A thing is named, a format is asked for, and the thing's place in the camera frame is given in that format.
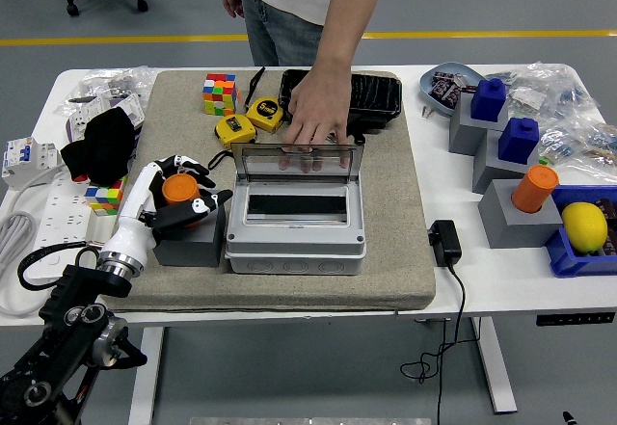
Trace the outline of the person's left hand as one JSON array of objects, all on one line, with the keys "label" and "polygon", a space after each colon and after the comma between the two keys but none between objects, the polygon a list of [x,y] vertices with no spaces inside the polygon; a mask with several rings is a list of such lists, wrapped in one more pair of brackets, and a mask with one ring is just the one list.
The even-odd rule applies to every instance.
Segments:
[{"label": "person's left hand", "polygon": [[292,122],[282,141],[308,148],[324,145],[333,135],[337,145],[346,145],[351,76],[348,63],[315,63],[292,91]]}]

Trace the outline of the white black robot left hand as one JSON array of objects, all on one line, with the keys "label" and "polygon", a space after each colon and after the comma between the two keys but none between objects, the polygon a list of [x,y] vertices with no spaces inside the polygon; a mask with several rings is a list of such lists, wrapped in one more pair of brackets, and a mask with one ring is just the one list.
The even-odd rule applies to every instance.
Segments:
[{"label": "white black robot left hand", "polygon": [[156,245],[157,233],[202,220],[232,197],[232,191],[225,189],[168,204],[162,198],[163,183],[179,173],[189,175],[203,187],[215,188],[208,178],[209,170],[188,156],[172,155],[147,164],[124,201],[116,232],[100,251],[99,270],[139,275],[148,263],[148,252]]}]

